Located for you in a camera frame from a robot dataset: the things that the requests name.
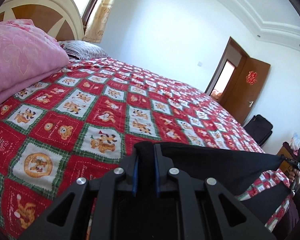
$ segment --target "ceiling molding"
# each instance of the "ceiling molding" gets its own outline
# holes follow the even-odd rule
[[[300,27],[269,22],[247,0],[218,0],[231,11],[258,41],[274,43],[300,51]]]

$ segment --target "silver screw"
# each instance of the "silver screw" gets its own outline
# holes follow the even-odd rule
[[[217,184],[217,181],[216,181],[215,178],[208,178],[208,179],[207,179],[207,183],[208,183],[209,185],[211,185],[211,186],[214,186],[214,185]]]
[[[170,174],[172,174],[172,175],[177,175],[177,174],[179,174],[179,169],[177,169],[177,168],[171,168],[170,170],[169,170],[169,173]]]
[[[87,182],[87,179],[84,178],[84,177],[81,177],[81,178],[77,178],[77,184],[79,185],[83,185]]]
[[[124,169],[123,168],[115,168],[114,169],[114,174],[117,174],[117,175],[119,175],[119,174],[122,174],[122,173],[124,173]]]

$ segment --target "striped pillow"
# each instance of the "striped pillow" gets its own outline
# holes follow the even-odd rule
[[[59,44],[68,55],[77,57],[80,60],[109,56],[103,48],[86,41],[59,41]]]

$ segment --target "checkered blanket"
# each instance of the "checkered blanket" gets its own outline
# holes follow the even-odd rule
[[[77,177],[101,177],[143,140],[263,152],[226,110],[187,84],[112,58],[71,60],[0,105],[2,231],[17,238]],[[237,198],[281,180],[288,185],[280,170],[264,172]]]

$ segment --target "ceiling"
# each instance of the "ceiling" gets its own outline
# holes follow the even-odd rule
[[[300,51],[300,16],[289,0],[218,1],[236,15],[257,40]]]

